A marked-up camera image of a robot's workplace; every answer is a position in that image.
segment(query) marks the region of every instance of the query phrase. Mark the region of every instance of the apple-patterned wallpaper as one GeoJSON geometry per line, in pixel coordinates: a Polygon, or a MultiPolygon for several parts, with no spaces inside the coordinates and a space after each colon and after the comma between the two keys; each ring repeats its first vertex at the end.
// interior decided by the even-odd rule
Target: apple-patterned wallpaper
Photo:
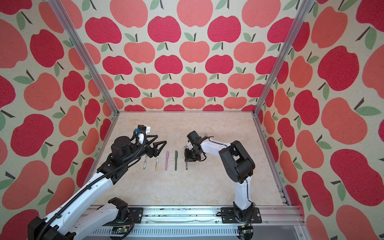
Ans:
{"type": "Polygon", "coordinates": [[[383,13],[317,0],[258,115],[312,240],[384,239],[383,13]]]}
{"type": "Polygon", "coordinates": [[[0,29],[0,239],[24,240],[83,185],[112,115],[48,2],[0,1],[0,29]]]}
{"type": "Polygon", "coordinates": [[[251,111],[301,2],[74,0],[69,14],[121,111],[251,111]]]}

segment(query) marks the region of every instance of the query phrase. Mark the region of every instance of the green leaf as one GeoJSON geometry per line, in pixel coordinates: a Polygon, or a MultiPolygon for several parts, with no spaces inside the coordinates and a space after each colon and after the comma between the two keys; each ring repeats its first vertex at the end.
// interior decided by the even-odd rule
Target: green leaf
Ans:
{"type": "Polygon", "coordinates": [[[3,190],[4,188],[9,187],[13,183],[13,179],[5,179],[0,181],[0,190],[3,190]]]}
{"type": "Polygon", "coordinates": [[[317,143],[319,147],[322,149],[332,149],[331,145],[329,145],[327,142],[320,141],[317,143]]]}
{"type": "Polygon", "coordinates": [[[258,80],[261,80],[261,79],[264,79],[264,78],[265,78],[265,76],[266,76],[266,74],[264,74],[264,75],[261,75],[260,77],[258,77],[258,78],[256,79],[256,81],[258,81],[258,80]]]}
{"type": "Polygon", "coordinates": [[[310,197],[307,197],[307,208],[308,208],[308,211],[311,211],[312,203],[311,203],[310,197]]]}
{"type": "Polygon", "coordinates": [[[328,95],[329,95],[329,86],[328,84],[325,84],[323,87],[323,97],[325,100],[327,100],[328,95]]]}
{"type": "Polygon", "coordinates": [[[381,113],[381,111],[374,107],[361,107],[356,109],[356,112],[362,116],[374,116],[381,113]]]}
{"type": "Polygon", "coordinates": [[[157,46],[157,51],[162,50],[165,46],[166,46],[166,43],[160,43],[160,44],[157,46]]]}
{"type": "Polygon", "coordinates": [[[144,71],[143,71],[143,69],[141,69],[141,68],[135,68],[139,73],[141,73],[141,74],[144,74],[144,71]]]}
{"type": "Polygon", "coordinates": [[[70,41],[67,41],[67,40],[64,40],[63,43],[65,44],[65,46],[69,47],[69,48],[72,48],[73,45],[70,41]]]}
{"type": "Polygon", "coordinates": [[[151,5],[149,6],[149,9],[150,9],[150,10],[154,10],[155,8],[157,8],[157,6],[159,5],[159,3],[160,3],[159,0],[152,0],[151,5]]]}
{"type": "Polygon", "coordinates": [[[134,36],[132,36],[131,34],[129,33],[124,33],[124,35],[131,41],[131,42],[136,42],[136,38],[134,36]]]}
{"type": "Polygon", "coordinates": [[[214,79],[214,78],[216,78],[216,77],[217,77],[217,73],[213,74],[213,75],[209,78],[209,80],[212,80],[212,79],[214,79]]]}
{"type": "Polygon", "coordinates": [[[365,35],[365,46],[369,49],[372,50],[373,46],[375,45],[376,42],[376,29],[370,28],[367,32],[367,35],[365,35]]]}
{"type": "Polygon", "coordinates": [[[313,6],[313,10],[312,10],[312,13],[313,13],[314,17],[317,16],[318,10],[319,10],[319,4],[317,2],[314,2],[314,6],[313,6]]]}
{"type": "Polygon", "coordinates": [[[184,33],[185,37],[189,40],[189,41],[192,41],[193,42],[193,36],[189,33],[184,33]]]}
{"type": "Polygon", "coordinates": [[[301,128],[301,118],[299,117],[298,119],[297,119],[297,128],[300,130],[300,128],[301,128]]]}
{"type": "Polygon", "coordinates": [[[103,45],[101,45],[101,51],[102,52],[105,52],[108,50],[108,44],[107,43],[104,43],[103,45]]]}
{"type": "Polygon", "coordinates": [[[291,60],[292,61],[293,61],[294,56],[295,56],[295,50],[292,48],[292,50],[291,50],[291,60]]]}
{"type": "Polygon", "coordinates": [[[71,164],[71,167],[70,167],[70,173],[71,173],[71,175],[73,175],[73,173],[74,173],[74,164],[73,163],[71,164]]]}
{"type": "Polygon", "coordinates": [[[300,165],[300,163],[298,162],[294,162],[293,165],[297,168],[297,169],[303,169],[303,167],[300,165]]]}
{"type": "Polygon", "coordinates": [[[214,45],[214,47],[212,48],[212,50],[216,50],[216,49],[218,49],[219,47],[221,47],[221,43],[216,43],[216,44],[214,45]]]}
{"type": "Polygon", "coordinates": [[[244,35],[244,38],[245,38],[245,40],[246,40],[247,42],[252,41],[251,35],[249,35],[248,33],[244,33],[243,35],[244,35]]]}
{"type": "Polygon", "coordinates": [[[186,69],[188,72],[193,73],[192,68],[190,68],[190,67],[185,67],[185,69],[186,69]]]}
{"type": "Polygon", "coordinates": [[[19,29],[23,30],[25,28],[25,19],[21,12],[18,12],[16,14],[16,21],[17,21],[17,25],[19,26],[19,29]]]}
{"type": "Polygon", "coordinates": [[[81,9],[83,11],[86,11],[89,9],[90,6],[91,6],[91,2],[89,0],[84,0],[83,3],[81,4],[81,9]]]}
{"type": "Polygon", "coordinates": [[[275,50],[279,46],[279,44],[280,43],[273,44],[270,48],[268,48],[267,52],[275,50]]]}
{"type": "Polygon", "coordinates": [[[32,79],[30,79],[29,77],[25,77],[25,76],[17,76],[14,78],[14,80],[18,83],[22,83],[22,84],[31,84],[33,83],[32,79]]]}
{"type": "Polygon", "coordinates": [[[53,118],[63,118],[64,117],[64,113],[58,112],[58,113],[53,114],[52,117],[53,118]]]}
{"type": "Polygon", "coordinates": [[[308,63],[309,63],[309,64],[312,64],[312,63],[316,62],[317,60],[319,60],[319,57],[318,57],[318,56],[313,56],[313,57],[311,57],[311,58],[308,60],[308,63]]]}
{"type": "Polygon", "coordinates": [[[344,12],[345,10],[349,9],[357,0],[348,0],[346,1],[340,8],[339,11],[344,12]]]}
{"type": "Polygon", "coordinates": [[[55,71],[56,77],[59,76],[59,74],[60,74],[60,67],[59,67],[58,63],[55,64],[55,66],[53,67],[53,70],[55,71]]]}
{"type": "Polygon", "coordinates": [[[41,156],[43,158],[45,158],[47,156],[47,153],[48,153],[48,147],[47,147],[47,144],[43,143],[43,145],[41,146],[41,156]]]}
{"type": "Polygon", "coordinates": [[[2,112],[0,112],[0,131],[5,127],[5,117],[2,112]]]}
{"type": "Polygon", "coordinates": [[[236,67],[236,71],[237,71],[238,73],[243,73],[243,70],[242,70],[240,67],[236,67]]]}
{"type": "Polygon", "coordinates": [[[81,135],[78,139],[77,139],[77,141],[83,141],[85,139],[85,136],[84,135],[81,135]]]}
{"type": "Polygon", "coordinates": [[[220,8],[224,7],[226,5],[226,3],[227,3],[227,0],[220,0],[218,2],[218,4],[216,5],[216,9],[220,9],[220,8]]]}
{"type": "Polygon", "coordinates": [[[342,182],[337,186],[337,194],[339,195],[340,200],[344,201],[346,191],[342,182]]]}
{"type": "Polygon", "coordinates": [[[283,8],[283,10],[288,10],[288,9],[291,9],[293,6],[296,5],[298,0],[291,0],[289,1],[283,8]]]}
{"type": "Polygon", "coordinates": [[[37,205],[41,205],[48,202],[52,196],[53,194],[48,194],[47,196],[44,196],[37,205]]]}

